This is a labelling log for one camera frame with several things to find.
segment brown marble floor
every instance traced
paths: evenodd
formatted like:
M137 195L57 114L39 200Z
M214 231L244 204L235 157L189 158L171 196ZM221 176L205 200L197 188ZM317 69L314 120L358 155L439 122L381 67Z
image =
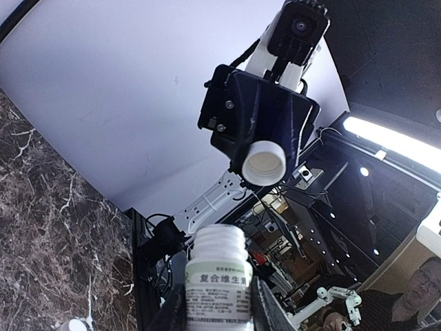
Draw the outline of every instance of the brown marble floor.
M130 235L0 91L0 331L136 330Z

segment white panel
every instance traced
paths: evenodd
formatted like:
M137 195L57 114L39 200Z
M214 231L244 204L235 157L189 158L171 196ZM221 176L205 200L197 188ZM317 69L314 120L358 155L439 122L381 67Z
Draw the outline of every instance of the white panel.
M2 24L22 0L0 0L0 24Z
M1 45L0 86L118 207L173 213L228 167L210 132L196 126L203 83L242 54L282 4L45 0ZM327 122L346 100L322 47L308 82Z

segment bottle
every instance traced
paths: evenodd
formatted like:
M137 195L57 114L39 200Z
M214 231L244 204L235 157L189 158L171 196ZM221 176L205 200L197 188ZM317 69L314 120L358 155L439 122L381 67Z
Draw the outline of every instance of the bottle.
M187 331L251 331L252 267L243 231L215 224L196 233L185 267Z
M88 329L79 319L71 319L61 324L55 331L88 331Z

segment bolt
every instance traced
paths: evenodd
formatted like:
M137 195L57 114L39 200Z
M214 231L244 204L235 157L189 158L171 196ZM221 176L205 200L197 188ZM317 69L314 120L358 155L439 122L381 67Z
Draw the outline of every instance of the bolt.
M224 132L226 128L227 128L227 127L224 126L223 124L219 124L219 125L217 126L217 130L218 130L218 132Z
M233 109L234 108L234 103L231 100L228 100L227 102L225 102L225 107L227 109Z

